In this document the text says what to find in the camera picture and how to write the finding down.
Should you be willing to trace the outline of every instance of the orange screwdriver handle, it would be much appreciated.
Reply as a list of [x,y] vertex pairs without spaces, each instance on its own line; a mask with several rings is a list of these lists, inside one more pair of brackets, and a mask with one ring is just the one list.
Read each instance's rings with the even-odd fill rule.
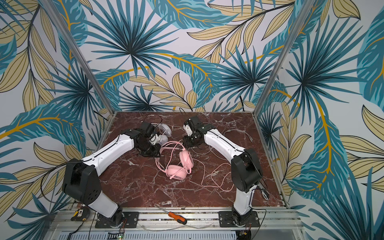
[[178,223],[181,223],[183,225],[187,224],[187,220],[185,218],[183,218],[180,215],[174,214],[173,212],[169,212],[168,216],[170,216],[171,218],[175,219]]

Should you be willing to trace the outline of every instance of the marble table surface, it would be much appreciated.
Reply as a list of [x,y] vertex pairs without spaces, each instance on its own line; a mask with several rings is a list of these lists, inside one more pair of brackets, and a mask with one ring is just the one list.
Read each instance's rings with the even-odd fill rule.
[[[263,169],[264,181],[270,193],[269,200],[265,200],[259,190],[255,191],[252,206],[254,207],[280,207],[283,205],[279,195],[272,171],[265,155],[256,125],[251,113],[176,113],[176,112],[119,112],[117,113],[104,145],[116,138],[121,131],[140,126],[141,121],[162,122],[169,125],[172,137],[169,140],[179,141],[185,135],[182,126],[184,121],[194,115],[198,115],[202,122],[209,122],[221,133],[224,133],[234,143],[244,148],[254,148],[260,158]],[[226,132],[230,129],[246,130],[252,138],[238,131]],[[223,156],[208,145],[202,144],[194,147],[191,152],[193,158],[205,164],[206,172],[203,185],[214,185],[210,174],[220,164],[228,162],[217,156]],[[165,150],[160,162],[168,163],[171,150]],[[172,157],[171,164],[178,164],[178,151]],[[114,202],[122,207],[230,207],[235,201],[236,187],[230,192],[224,192],[218,188],[202,187],[204,167],[199,162],[194,162],[192,173],[184,180],[170,180],[165,173],[155,165],[154,158],[138,156],[137,150],[123,154],[113,162],[100,176],[103,192]],[[229,165],[221,166],[212,178],[221,183],[223,177],[230,172]],[[230,189],[232,181],[230,174],[225,178],[223,189]]]

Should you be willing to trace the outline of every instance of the screwdriver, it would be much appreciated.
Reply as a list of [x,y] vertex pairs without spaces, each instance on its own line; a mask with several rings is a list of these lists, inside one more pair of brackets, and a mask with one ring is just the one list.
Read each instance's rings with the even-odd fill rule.
[[182,216],[178,215],[178,214],[174,214],[173,212],[168,212],[158,206],[155,206],[157,207],[158,209],[168,213],[168,216],[170,216],[171,218],[175,219],[178,223],[181,223],[183,225],[187,224],[187,220],[185,218],[183,218]]

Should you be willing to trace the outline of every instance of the pink headphones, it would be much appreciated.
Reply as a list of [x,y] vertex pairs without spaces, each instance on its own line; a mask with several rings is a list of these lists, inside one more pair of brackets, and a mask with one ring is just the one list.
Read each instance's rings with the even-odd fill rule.
[[[170,144],[175,144],[175,146],[174,147],[167,147]],[[182,149],[176,148],[177,145],[180,145],[183,148]],[[160,154],[164,149],[172,149],[172,153],[170,155],[170,160],[167,164],[167,167],[164,168],[163,165],[161,165],[159,157],[156,157],[155,160],[156,160],[156,166],[162,172],[164,172],[167,175],[167,177],[169,177],[169,179],[175,178],[177,180],[183,180],[187,177],[187,174],[191,174],[192,168],[193,168],[192,157],[191,157],[189,151],[185,149],[185,147],[180,143],[180,141],[179,142],[169,141],[169,142],[164,143],[160,148]],[[178,166],[178,165],[169,165],[169,163],[172,160],[173,151],[175,149],[181,150],[181,152],[179,153],[179,157],[180,157],[181,164],[183,165],[182,167]]]

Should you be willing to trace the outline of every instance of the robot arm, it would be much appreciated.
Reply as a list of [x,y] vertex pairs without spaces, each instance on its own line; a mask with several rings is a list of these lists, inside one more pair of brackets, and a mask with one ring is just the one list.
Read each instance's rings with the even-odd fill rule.
[[143,122],[140,128],[126,130],[81,161],[70,160],[65,170],[63,192],[98,212],[98,218],[118,226],[122,222],[121,207],[103,193],[99,176],[111,163],[134,148],[144,157],[159,157],[160,144],[148,140],[154,129],[150,123]]
[[268,199],[268,192],[260,183],[263,171],[257,153],[252,148],[245,149],[223,136],[211,124],[203,124],[197,116],[185,121],[183,128],[187,136],[183,142],[188,147],[206,143],[221,153],[231,164],[232,181],[236,186],[236,199],[233,204],[233,220],[237,225],[244,225],[252,212],[254,190],[262,189]]

